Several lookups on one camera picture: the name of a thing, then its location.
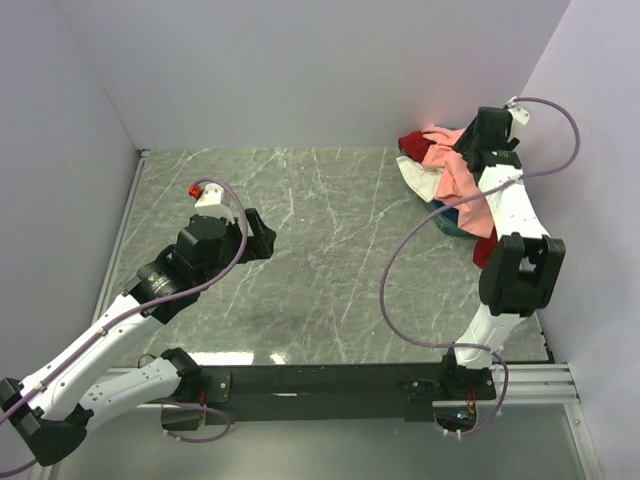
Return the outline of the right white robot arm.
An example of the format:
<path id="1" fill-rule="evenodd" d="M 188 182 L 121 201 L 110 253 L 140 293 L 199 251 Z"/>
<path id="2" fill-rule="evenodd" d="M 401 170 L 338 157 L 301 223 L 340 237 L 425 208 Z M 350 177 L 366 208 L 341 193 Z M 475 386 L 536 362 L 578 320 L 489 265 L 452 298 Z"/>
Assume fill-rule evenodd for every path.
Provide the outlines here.
<path id="1" fill-rule="evenodd" d="M 460 399 L 474 386 L 472 370 L 493 363 L 511 332 L 550 301 L 566 246 L 540 223 L 526 191 L 522 163 L 512 136 L 527 113 L 481 107 L 453 150 L 462 155 L 486 201 L 497 245 L 478 286 L 480 306 L 456 341 L 456 363 L 439 374 L 444 395 Z"/>

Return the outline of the pink t shirt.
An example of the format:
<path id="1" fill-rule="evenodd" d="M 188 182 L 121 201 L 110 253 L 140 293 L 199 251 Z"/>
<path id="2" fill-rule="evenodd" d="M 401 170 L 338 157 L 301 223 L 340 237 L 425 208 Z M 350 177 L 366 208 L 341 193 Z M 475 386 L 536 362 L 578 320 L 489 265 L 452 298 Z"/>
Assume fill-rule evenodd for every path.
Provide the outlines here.
<path id="1" fill-rule="evenodd" d="M 453 150 L 464 132 L 464 129 L 449 130 L 438 126 L 430 126 L 422 131 L 422 137 L 430 145 L 421 164 L 425 169 L 443 170 L 435 199 L 445 205 L 453 205 L 480 193 L 466 161 Z M 457 205 L 456 209 L 461 230 L 480 238 L 491 236 L 494 221 L 485 198 Z"/>

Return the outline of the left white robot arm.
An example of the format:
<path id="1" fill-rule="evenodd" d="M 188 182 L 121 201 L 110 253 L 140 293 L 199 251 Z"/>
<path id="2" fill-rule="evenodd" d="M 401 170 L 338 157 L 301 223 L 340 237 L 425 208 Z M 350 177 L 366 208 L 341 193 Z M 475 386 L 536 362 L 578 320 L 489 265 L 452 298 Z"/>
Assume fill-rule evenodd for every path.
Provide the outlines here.
<path id="1" fill-rule="evenodd" d="M 156 399 L 186 402 L 203 390 L 201 367 L 181 348 L 111 381 L 103 375 L 139 340 L 193 305 L 236 264 L 267 260 L 277 234 L 253 208 L 227 220 L 194 215 L 174 243 L 140 267 L 104 314 L 22 380 L 1 382 L 1 419 L 41 466 L 76 450 L 99 425 Z"/>

